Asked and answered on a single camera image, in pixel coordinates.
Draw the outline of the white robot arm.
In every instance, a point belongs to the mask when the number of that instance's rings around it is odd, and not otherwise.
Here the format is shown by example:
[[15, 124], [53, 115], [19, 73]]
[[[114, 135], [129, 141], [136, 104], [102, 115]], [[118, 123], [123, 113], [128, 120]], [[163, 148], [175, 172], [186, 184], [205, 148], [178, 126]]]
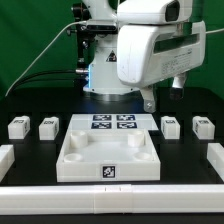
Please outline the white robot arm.
[[81, 30], [95, 43], [84, 91], [103, 100], [140, 92], [144, 110], [156, 110], [154, 85], [171, 78], [179, 100], [187, 72], [205, 56], [206, 27], [197, 0], [82, 0], [89, 15]]

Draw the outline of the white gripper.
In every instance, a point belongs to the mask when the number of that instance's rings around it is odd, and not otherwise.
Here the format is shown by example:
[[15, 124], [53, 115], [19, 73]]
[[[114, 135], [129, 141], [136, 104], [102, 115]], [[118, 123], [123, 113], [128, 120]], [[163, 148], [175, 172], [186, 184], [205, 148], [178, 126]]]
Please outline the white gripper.
[[187, 79], [184, 72], [203, 63], [205, 23], [194, 23], [190, 35], [176, 36], [175, 32], [175, 25], [125, 25], [119, 31], [117, 75], [123, 84], [142, 88], [140, 92], [145, 112], [156, 111], [154, 89], [148, 85], [175, 76], [170, 98], [180, 100]]

